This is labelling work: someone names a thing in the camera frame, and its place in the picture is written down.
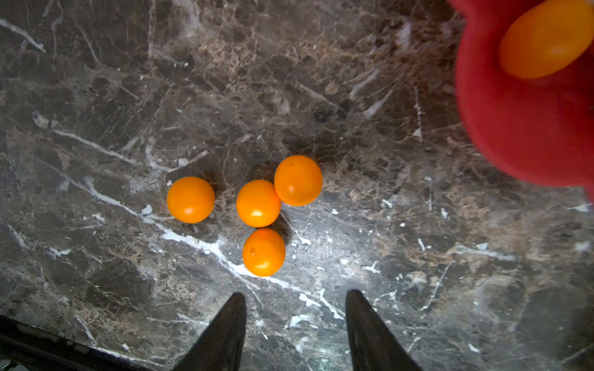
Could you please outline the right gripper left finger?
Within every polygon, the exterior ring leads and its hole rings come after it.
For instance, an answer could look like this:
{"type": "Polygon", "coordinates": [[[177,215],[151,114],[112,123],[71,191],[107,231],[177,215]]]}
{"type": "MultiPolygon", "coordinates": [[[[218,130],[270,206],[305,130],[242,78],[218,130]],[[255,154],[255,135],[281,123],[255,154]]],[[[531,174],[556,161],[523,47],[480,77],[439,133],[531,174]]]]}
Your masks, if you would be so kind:
{"type": "Polygon", "coordinates": [[[239,370],[246,321],[245,296],[235,292],[173,370],[239,370]]]}

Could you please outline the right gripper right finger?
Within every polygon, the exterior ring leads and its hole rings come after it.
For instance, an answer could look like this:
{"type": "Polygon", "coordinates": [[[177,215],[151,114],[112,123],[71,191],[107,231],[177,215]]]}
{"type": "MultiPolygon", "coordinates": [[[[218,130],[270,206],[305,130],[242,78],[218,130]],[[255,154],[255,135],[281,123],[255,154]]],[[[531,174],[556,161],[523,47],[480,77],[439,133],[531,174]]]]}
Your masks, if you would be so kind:
{"type": "Polygon", "coordinates": [[[346,326],[354,370],[422,370],[359,290],[346,294],[346,326]]]}

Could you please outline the orange tangerine bottom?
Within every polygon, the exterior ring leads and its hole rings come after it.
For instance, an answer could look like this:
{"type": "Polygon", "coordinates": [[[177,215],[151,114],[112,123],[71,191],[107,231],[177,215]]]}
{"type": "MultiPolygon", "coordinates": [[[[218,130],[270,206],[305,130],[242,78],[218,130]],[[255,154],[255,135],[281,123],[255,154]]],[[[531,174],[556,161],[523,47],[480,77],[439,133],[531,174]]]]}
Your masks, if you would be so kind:
{"type": "Polygon", "coordinates": [[[535,79],[576,61],[593,42],[593,6],[583,0],[549,0],[527,11],[507,30],[499,48],[510,75],[535,79]]]}

